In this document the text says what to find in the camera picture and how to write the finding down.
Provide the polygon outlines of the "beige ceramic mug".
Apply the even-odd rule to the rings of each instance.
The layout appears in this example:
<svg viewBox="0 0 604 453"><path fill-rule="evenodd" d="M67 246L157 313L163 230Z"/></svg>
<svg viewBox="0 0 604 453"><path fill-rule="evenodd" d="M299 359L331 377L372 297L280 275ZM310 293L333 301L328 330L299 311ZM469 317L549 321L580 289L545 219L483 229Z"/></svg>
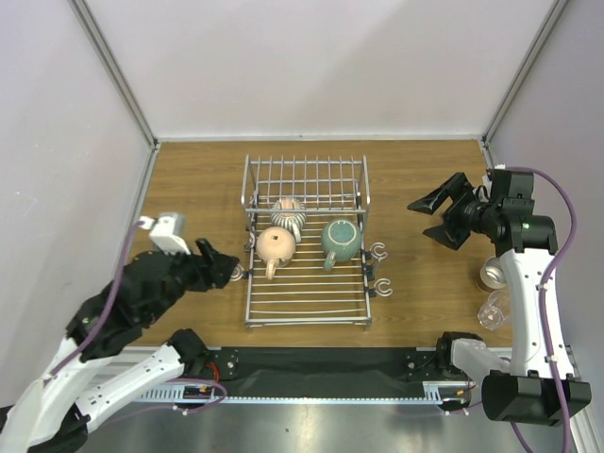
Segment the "beige ceramic mug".
<svg viewBox="0 0 604 453"><path fill-rule="evenodd" d="M280 226L265 229L256 240L256 251L265 264L265 276L272 280L278 268L286 266L294 256L294 235Z"/></svg>

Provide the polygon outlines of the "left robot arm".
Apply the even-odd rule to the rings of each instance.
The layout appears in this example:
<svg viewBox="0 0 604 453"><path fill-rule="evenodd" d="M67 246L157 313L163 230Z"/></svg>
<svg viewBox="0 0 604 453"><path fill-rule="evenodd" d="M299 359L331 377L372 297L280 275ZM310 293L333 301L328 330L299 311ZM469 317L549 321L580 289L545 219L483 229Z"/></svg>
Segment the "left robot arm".
<svg viewBox="0 0 604 453"><path fill-rule="evenodd" d="M90 433L156 386L216 375L204 342L182 328L144 361L92 385L185 293L226 287L239 259L218 252L205 239L196 245L195 254L141 253L80 306L42 377L14 405L2 408L2 451L75 452Z"/></svg>

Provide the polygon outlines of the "white ribbed mug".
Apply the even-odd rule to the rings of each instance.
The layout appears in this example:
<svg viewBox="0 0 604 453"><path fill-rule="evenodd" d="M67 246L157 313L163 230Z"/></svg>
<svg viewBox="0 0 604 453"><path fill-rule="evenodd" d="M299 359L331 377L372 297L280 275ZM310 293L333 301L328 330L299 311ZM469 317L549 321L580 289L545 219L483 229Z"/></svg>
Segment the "white ribbed mug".
<svg viewBox="0 0 604 453"><path fill-rule="evenodd" d="M302 231L307 222L306 206L294 197L282 197L273 205L270 216L273 227L288 230L296 243L302 240Z"/></svg>

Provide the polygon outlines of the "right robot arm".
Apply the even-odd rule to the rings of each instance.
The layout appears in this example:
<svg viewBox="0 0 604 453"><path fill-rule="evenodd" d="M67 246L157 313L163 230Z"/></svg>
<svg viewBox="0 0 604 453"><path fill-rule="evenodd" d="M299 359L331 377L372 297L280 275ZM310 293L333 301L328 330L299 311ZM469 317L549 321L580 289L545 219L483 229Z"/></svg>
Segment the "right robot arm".
<svg viewBox="0 0 604 453"><path fill-rule="evenodd" d="M510 295L512 356L504 361L476 334L446 332L437 342L436 372L462 373L480 389L488 419L555 427L588 406L591 386L576 377L562 336L555 271L567 247L553 220L534 212L537 171L494 168L481 187L458 172L409 210L433 214L446 200L442 222L425 230L432 240L459 249L477 233L495 247Z"/></svg>

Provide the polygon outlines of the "teal ceramic mug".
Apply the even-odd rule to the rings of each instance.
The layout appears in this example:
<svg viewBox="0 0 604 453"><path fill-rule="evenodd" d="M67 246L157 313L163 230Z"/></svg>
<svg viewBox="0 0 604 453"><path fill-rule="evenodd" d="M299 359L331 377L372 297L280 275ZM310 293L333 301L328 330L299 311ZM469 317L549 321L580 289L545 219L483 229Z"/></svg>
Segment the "teal ceramic mug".
<svg viewBox="0 0 604 453"><path fill-rule="evenodd" d="M352 260L361 250L359 226L347 219L334 219L322 232L322 248L326 255L324 269L331 271L339 262Z"/></svg>

